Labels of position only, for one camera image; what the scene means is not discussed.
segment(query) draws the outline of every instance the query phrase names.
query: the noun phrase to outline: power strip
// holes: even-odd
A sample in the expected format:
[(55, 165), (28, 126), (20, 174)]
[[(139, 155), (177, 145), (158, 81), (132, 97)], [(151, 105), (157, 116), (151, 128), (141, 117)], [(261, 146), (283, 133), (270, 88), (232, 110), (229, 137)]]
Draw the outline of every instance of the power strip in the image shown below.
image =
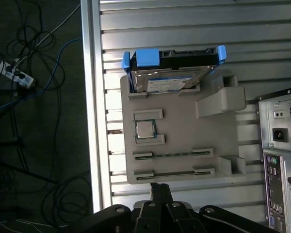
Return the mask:
[[(20, 71), (19, 69), (15, 69), (15, 68), (12, 69), (12, 72), (9, 72), (6, 70), (6, 68), (9, 66), (10, 66), (10, 64), (5, 62), (5, 65), (3, 65), (3, 62), (1, 62), (0, 73), (2, 72), (3, 75), (8, 77), (9, 79), (13, 79), (13, 81), (18, 82), (21, 86), (24, 86), (27, 89), (29, 89), (33, 86), (33, 84), (34, 84), (33, 77), (25, 74), (24, 72)], [(25, 77), (21, 79), (18, 76), (14, 76), (15, 70), (20, 71), (21, 74), (25, 75)]]

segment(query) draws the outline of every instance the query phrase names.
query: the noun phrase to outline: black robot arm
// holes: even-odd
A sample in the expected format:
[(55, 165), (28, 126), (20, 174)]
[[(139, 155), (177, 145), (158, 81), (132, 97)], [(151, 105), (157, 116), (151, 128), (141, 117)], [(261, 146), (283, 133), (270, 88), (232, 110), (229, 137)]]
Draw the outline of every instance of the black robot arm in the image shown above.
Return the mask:
[(167, 184), (151, 183), (151, 200), (138, 201), (133, 211), (113, 205), (58, 231), (59, 233), (276, 233), (216, 206), (195, 212), (173, 201)]

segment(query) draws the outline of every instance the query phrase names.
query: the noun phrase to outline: slotted metal panel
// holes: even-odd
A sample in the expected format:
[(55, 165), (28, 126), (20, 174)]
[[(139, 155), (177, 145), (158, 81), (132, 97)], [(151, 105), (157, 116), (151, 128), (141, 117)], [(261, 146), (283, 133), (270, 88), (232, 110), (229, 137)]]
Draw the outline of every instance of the slotted metal panel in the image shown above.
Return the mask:
[[(93, 69), (86, 76), (86, 85), (92, 85), (86, 95), (88, 109), (94, 109), (88, 117), (96, 206), (120, 203), (132, 208), (136, 201), (150, 197), (148, 184), (130, 185), (126, 179), (120, 96), (124, 51), (199, 50), (224, 44), (228, 55), (220, 69), (237, 75), (247, 100), (291, 87), (291, 0), (81, 2), (84, 58), (88, 58), (85, 69)], [(89, 26), (84, 20), (88, 15)], [(239, 153), (247, 162), (247, 175), (169, 185), (174, 199), (189, 202), (195, 210), (214, 204), (263, 222), (264, 181), (254, 102), (248, 102), (236, 118)]]

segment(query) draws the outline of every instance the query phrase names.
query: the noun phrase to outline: rear i/o panel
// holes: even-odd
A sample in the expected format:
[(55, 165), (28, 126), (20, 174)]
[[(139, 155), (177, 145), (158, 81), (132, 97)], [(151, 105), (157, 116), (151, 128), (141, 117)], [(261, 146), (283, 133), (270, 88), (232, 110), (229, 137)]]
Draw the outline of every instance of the rear i/o panel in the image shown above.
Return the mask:
[(269, 226), (274, 230), (285, 233), (286, 223), (281, 184), (280, 156), (264, 154), (264, 161)]

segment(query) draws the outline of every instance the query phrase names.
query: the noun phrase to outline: hard drive label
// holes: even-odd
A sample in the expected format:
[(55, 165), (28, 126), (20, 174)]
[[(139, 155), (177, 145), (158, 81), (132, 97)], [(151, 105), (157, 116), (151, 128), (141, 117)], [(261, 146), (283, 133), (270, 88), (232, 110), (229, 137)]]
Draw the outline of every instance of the hard drive label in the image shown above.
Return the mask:
[(185, 86), (185, 81), (191, 78), (192, 75), (149, 79), (147, 92), (179, 91)]

